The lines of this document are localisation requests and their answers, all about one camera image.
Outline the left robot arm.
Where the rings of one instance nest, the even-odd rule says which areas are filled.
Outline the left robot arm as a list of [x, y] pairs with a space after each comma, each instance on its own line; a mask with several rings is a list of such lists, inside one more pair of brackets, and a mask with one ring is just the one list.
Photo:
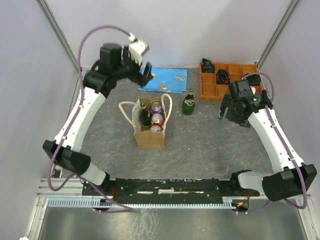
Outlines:
[[95, 166], [88, 155], [80, 152], [84, 137], [118, 81], [129, 79], [144, 87], [153, 78], [151, 63], [148, 62], [141, 72], [143, 55], [148, 50], [149, 45], [143, 40], [125, 46], [103, 44], [99, 59], [84, 76], [78, 100], [64, 126], [54, 140], [43, 143], [43, 150], [54, 164], [93, 183], [93, 189], [99, 195], [110, 191], [110, 176]]

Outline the purple soda can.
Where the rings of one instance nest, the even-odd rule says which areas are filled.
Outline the purple soda can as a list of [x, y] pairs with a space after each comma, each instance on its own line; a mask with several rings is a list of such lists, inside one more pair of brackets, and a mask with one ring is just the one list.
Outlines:
[[162, 107], [162, 104], [159, 101], [155, 101], [151, 103], [150, 105], [150, 111], [152, 115], [160, 114], [164, 116], [164, 109]]

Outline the green glass bottle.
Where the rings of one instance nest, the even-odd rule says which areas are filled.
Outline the green glass bottle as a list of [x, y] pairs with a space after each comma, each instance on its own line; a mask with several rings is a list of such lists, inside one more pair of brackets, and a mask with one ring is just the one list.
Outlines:
[[191, 88], [188, 91], [187, 96], [184, 98], [182, 103], [182, 113], [186, 116], [191, 115], [195, 110], [195, 96], [194, 90]]
[[151, 112], [147, 108], [146, 104], [140, 103], [139, 123], [142, 128], [148, 129], [151, 127]]

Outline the red cola can front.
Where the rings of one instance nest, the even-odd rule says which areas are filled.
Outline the red cola can front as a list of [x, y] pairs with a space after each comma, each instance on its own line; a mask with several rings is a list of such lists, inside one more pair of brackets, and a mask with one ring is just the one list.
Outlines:
[[151, 117], [151, 125], [152, 126], [159, 126], [159, 127], [163, 128], [164, 122], [165, 122], [165, 118], [160, 113], [155, 113]]

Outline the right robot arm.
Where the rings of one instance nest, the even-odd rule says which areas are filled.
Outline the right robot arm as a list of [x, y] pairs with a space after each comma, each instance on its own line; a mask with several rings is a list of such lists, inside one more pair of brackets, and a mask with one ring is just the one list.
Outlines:
[[236, 172], [236, 179], [229, 183], [231, 193], [242, 195], [247, 189], [262, 192], [276, 202], [288, 200], [307, 191], [317, 175], [313, 164], [306, 164], [285, 136], [266, 90], [253, 93], [246, 79], [228, 86], [220, 106], [220, 118], [242, 127], [253, 127], [257, 132], [271, 162], [272, 174], [252, 170]]

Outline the red cola can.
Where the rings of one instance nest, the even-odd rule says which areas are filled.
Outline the red cola can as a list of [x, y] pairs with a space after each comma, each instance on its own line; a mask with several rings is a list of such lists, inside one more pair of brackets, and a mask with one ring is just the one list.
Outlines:
[[155, 133], [161, 133], [163, 131], [162, 127], [159, 125], [152, 125], [149, 130]]
[[151, 125], [152, 126], [159, 126], [159, 127], [163, 128], [164, 122], [165, 122], [165, 118], [160, 113], [155, 113], [151, 117]]

